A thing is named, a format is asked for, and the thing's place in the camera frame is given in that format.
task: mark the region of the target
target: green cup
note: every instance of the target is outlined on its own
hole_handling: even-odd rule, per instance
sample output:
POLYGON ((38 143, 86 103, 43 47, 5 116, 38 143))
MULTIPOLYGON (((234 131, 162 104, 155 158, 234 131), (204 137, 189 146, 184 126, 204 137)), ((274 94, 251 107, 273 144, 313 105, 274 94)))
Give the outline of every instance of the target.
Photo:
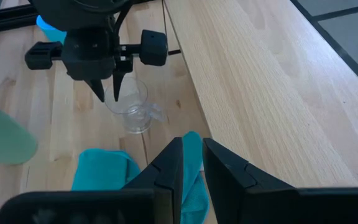
POLYGON ((33 135, 0 110, 0 163, 21 164, 31 159, 36 149, 33 135))

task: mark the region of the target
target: floor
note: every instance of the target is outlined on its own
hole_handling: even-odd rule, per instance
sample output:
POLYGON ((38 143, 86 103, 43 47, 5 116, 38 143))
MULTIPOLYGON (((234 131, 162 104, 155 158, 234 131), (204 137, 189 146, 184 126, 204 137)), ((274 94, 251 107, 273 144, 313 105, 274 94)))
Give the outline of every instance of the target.
POLYGON ((358 0, 291 0, 358 76, 358 0))

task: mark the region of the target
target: clear glass cup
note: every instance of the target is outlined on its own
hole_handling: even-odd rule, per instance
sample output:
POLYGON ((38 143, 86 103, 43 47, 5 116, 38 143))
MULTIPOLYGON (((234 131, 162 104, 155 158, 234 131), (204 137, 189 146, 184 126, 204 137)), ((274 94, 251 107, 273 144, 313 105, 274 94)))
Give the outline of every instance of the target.
POLYGON ((117 102, 112 85, 106 89, 105 97, 106 106, 120 117, 128 133, 143 133, 151 126, 153 119, 165 121, 162 109, 147 102, 145 83, 136 78, 124 77, 117 102))

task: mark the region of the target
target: butcher block table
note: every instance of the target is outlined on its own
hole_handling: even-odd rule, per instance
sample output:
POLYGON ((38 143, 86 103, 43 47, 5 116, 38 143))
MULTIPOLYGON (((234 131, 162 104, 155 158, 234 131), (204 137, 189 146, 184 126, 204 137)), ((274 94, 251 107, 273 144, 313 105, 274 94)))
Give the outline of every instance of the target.
MULTIPOLYGON (((0 165, 0 206, 69 190, 87 148, 125 149, 144 169, 189 130, 296 187, 358 186, 358 77, 289 0, 153 1, 131 9, 122 41, 138 43, 142 29, 166 32, 182 53, 164 67, 135 61, 168 117, 141 135, 126 134, 62 63, 27 69, 25 52, 46 41, 38 28, 0 33, 0 108, 39 140, 29 162, 0 165)), ((216 223, 213 207, 206 223, 216 223)))

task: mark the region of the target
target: blue object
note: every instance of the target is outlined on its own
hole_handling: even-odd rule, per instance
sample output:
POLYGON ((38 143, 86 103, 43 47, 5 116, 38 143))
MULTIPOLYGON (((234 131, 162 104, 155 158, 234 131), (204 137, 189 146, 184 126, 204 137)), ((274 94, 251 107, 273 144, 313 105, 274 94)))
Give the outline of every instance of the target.
MULTIPOLYGON (((182 140, 181 224, 201 224, 209 209, 208 195, 200 174, 203 143, 194 131, 182 140)), ((125 151, 88 149, 80 154, 72 190, 119 190, 138 174, 138 166, 125 151)))
POLYGON ((37 17, 37 26, 42 29, 44 34, 48 37, 48 39, 52 42, 60 41, 62 44, 65 42, 66 32, 60 31, 53 26, 47 24, 41 16, 37 17))

